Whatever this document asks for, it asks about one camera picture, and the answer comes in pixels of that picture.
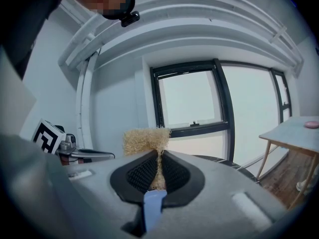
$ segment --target wooden floor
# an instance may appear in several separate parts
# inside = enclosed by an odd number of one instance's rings
[[[263,188],[289,208],[298,194],[296,183],[307,177],[311,160],[309,156],[290,151],[287,157],[260,181]]]

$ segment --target pink object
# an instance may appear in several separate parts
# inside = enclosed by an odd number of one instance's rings
[[[319,127],[319,122],[318,121],[308,121],[308,122],[305,123],[305,127],[318,128]]]

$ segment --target white table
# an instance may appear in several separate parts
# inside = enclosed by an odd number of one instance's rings
[[[297,195],[294,202],[291,204],[290,209],[296,204],[299,197],[305,192],[308,184],[311,181],[314,170],[319,163],[319,128],[312,129],[304,127],[304,124],[307,121],[319,121],[319,117],[291,117],[273,130],[259,136],[259,138],[267,140],[268,144],[262,165],[256,176],[257,179],[264,168],[271,144],[294,150],[297,153],[305,154],[313,158],[308,176],[306,178],[306,183]]]

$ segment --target wooden table leg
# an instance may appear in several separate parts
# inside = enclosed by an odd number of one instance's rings
[[[305,192],[305,190],[307,189],[307,186],[309,185],[309,183],[311,182],[311,179],[312,179],[312,177],[313,177],[314,170],[315,170],[316,166],[318,165],[318,161],[319,161],[318,155],[314,155],[313,161],[312,161],[312,163],[311,163],[311,167],[310,167],[310,170],[309,170],[309,173],[308,173],[308,176],[307,176],[307,178],[306,178],[306,182],[305,182],[303,188],[301,189],[301,191],[299,192],[299,194],[297,195],[297,197],[295,198],[295,200],[293,201],[293,203],[290,205],[290,207],[289,207],[288,210],[291,210],[291,209],[295,206],[295,204],[296,204],[297,200],[299,199],[299,197],[300,197],[300,196]]]
[[[260,166],[260,168],[259,168],[259,172],[258,172],[258,174],[257,174],[257,176],[256,176],[257,179],[259,178],[259,176],[260,176],[260,174],[261,174],[261,172],[263,171],[263,168],[264,168],[264,166],[265,166],[265,163],[266,163],[266,160],[267,160],[269,151],[270,151],[270,145],[271,145],[271,142],[268,141],[267,147],[266,147],[266,152],[265,152],[264,159],[263,159],[263,163],[261,164],[261,166]]]

